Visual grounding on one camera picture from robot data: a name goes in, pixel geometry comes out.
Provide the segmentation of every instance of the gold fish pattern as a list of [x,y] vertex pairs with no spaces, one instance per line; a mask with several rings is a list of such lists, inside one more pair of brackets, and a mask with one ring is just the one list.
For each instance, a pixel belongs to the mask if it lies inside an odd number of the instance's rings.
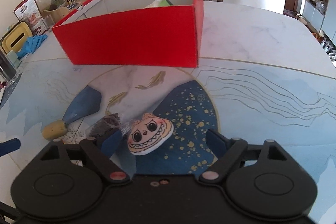
[[150,79],[150,83],[148,86],[144,86],[144,85],[139,85],[137,87],[135,87],[136,89],[140,89],[140,90],[147,90],[150,89],[154,86],[157,86],[160,83],[163,83],[164,78],[165,78],[166,72],[161,70],[157,75],[153,76]]
[[112,96],[109,100],[109,103],[107,105],[107,108],[105,110],[105,114],[106,115],[111,115],[111,112],[108,111],[108,109],[111,107],[111,106],[114,106],[116,104],[119,104],[122,99],[124,99],[124,97],[127,95],[127,91],[124,91],[122,93],[119,93],[118,95],[115,95],[115,96]]

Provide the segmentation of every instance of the light blue cabinet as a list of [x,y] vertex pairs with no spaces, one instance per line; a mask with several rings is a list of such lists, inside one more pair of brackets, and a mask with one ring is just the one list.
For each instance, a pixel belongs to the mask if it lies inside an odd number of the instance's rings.
[[304,18],[308,22],[311,22],[311,20],[313,18],[314,9],[315,9],[315,7],[310,2],[306,1],[306,4],[304,6],[303,14],[302,15],[304,16]]
[[315,30],[317,30],[318,32],[321,30],[323,18],[324,18],[324,15],[319,10],[314,8],[313,17],[310,23],[315,28]]
[[315,30],[318,32],[321,30],[324,15],[309,1],[306,1],[303,16],[315,28]]
[[322,25],[322,30],[325,34],[335,42],[336,33],[336,0],[329,0],[327,11],[325,12],[325,17]]

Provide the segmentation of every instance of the blue rubber glove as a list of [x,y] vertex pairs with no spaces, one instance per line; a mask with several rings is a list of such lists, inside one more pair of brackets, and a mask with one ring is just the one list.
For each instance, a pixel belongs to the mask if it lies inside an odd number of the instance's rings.
[[17,53],[17,58],[20,60],[27,53],[34,53],[39,48],[44,40],[47,39],[47,35],[36,35],[34,37],[28,37],[27,41],[23,44],[21,50]]

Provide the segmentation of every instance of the cartoon face plush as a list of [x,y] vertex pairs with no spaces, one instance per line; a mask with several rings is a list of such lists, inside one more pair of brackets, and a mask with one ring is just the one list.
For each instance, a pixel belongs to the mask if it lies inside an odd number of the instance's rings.
[[132,125],[128,149],[133,155],[146,155],[163,144],[173,131],[171,121],[145,113],[141,121],[135,121]]

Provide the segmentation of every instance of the cardboard box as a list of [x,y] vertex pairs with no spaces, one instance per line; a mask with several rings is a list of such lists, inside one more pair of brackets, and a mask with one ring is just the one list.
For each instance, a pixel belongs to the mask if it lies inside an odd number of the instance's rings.
[[88,0],[52,28],[75,65],[198,66],[203,0]]

